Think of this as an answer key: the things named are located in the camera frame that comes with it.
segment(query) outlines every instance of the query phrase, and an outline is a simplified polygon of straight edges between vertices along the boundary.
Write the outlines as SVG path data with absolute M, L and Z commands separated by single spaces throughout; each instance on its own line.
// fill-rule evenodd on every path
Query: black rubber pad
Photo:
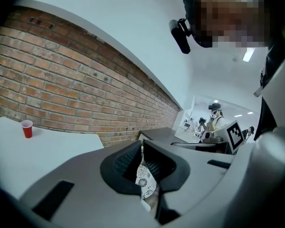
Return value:
M 42 218 L 50 220 L 73 186 L 74 184 L 71 182 L 60 181 L 52 191 L 33 208 L 33 211 Z

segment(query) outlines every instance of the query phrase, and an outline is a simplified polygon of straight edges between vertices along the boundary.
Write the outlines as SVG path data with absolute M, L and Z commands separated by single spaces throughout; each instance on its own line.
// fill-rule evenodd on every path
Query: brick wall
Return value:
M 82 28 L 15 7 L 0 27 L 0 116 L 104 146 L 172 127 L 179 107 L 136 65 Z

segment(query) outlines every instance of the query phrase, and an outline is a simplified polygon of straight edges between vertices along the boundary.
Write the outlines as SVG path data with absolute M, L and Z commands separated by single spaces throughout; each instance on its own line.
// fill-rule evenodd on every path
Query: white wall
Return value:
M 182 126 L 183 122 L 190 117 L 191 113 L 194 110 L 195 106 L 195 96 L 193 96 L 193 100 L 191 102 L 191 108 L 190 109 L 184 109 L 178 112 L 176 119 L 174 121 L 173 130 L 176 130 L 178 126 Z
M 180 107 L 190 108 L 192 61 L 182 54 L 168 22 L 178 19 L 171 0 L 16 0 L 77 24 L 119 50 Z

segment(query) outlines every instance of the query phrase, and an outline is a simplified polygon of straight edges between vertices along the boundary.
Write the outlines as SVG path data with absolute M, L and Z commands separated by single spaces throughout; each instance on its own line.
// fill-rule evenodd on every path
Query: wall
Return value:
M 135 64 L 68 21 L 16 7 L 0 28 L 0 116 L 97 133 L 108 146 L 172 127 L 178 111 Z
M 172 0 L 16 0 L 51 12 L 102 38 L 152 78 L 181 108 L 190 108 L 190 57 L 181 53 L 168 22 Z

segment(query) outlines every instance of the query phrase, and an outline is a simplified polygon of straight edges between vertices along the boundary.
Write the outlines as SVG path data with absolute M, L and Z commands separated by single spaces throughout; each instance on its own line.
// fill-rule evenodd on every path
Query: cup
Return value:
M 29 139 L 32 137 L 33 133 L 32 133 L 32 126 L 33 126 L 33 122 L 30 120 L 25 120 L 23 122 L 21 122 L 21 126 L 24 132 L 24 136 Z

